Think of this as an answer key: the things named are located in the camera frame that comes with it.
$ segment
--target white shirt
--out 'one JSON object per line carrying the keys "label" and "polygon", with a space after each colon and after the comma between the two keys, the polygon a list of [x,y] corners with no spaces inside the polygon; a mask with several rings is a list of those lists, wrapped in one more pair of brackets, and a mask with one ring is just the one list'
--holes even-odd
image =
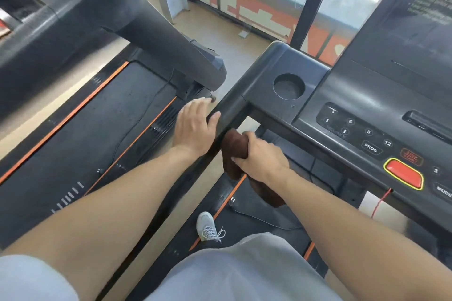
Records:
{"label": "white shirt", "polygon": [[[270,233],[222,249],[200,250],[177,264],[145,301],[340,301],[286,242]],[[56,270],[37,258],[0,257],[0,300],[79,301]]]}

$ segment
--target floor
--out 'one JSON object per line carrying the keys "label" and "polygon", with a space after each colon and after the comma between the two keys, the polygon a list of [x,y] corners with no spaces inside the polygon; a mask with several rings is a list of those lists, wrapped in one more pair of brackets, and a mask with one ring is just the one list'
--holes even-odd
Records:
{"label": "floor", "polygon": [[[160,10],[158,0],[149,1]],[[199,4],[190,3],[190,11],[179,14],[175,19],[174,26],[204,46],[216,50],[223,57],[228,73],[226,82],[215,92],[218,100],[223,98],[270,44],[267,40],[254,34],[249,34],[245,39],[239,37],[238,34],[242,30],[239,26],[220,18],[216,13]],[[101,67],[126,45],[127,41],[120,39],[87,57],[62,79],[1,124],[0,159],[92,78]],[[257,126],[258,124],[254,120],[246,119],[239,129],[255,130]],[[222,173],[222,160],[220,155],[218,155],[190,191],[182,198],[175,211],[152,237],[151,241],[125,274],[121,276],[104,300],[125,299]],[[377,202],[378,199],[368,193],[360,210],[366,214],[371,214]],[[407,219],[385,203],[381,204],[375,219],[399,232],[404,232],[406,228]],[[327,274],[325,279],[344,300],[353,300],[353,297],[331,272]]]}

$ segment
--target treadmill control panel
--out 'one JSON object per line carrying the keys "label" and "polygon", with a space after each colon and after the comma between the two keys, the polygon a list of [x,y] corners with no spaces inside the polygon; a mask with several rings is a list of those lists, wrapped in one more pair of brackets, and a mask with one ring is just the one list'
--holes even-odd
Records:
{"label": "treadmill control panel", "polygon": [[322,107],[316,121],[380,161],[381,167],[401,183],[418,191],[428,188],[440,199],[452,203],[452,174],[440,164],[422,157],[409,146],[333,103]]}

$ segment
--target person's right arm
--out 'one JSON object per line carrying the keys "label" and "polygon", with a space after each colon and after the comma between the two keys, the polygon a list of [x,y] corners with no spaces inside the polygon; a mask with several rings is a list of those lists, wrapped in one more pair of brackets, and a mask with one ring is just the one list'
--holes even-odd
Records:
{"label": "person's right arm", "polygon": [[282,151],[249,137],[234,161],[278,193],[328,267],[360,301],[450,301],[452,272],[431,254],[289,169]]}

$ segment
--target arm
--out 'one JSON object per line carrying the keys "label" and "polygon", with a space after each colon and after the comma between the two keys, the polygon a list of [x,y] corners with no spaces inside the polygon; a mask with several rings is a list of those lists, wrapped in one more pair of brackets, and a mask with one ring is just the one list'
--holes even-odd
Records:
{"label": "arm", "polygon": [[52,215],[3,254],[39,258],[58,270],[81,300],[94,300],[149,226],[179,176],[210,148],[220,114],[206,123],[210,98],[179,112],[173,147]]}
{"label": "arm", "polygon": [[325,263],[358,300],[452,300],[452,272],[436,258],[299,177],[278,147],[247,135],[248,158],[234,161],[286,201]]}

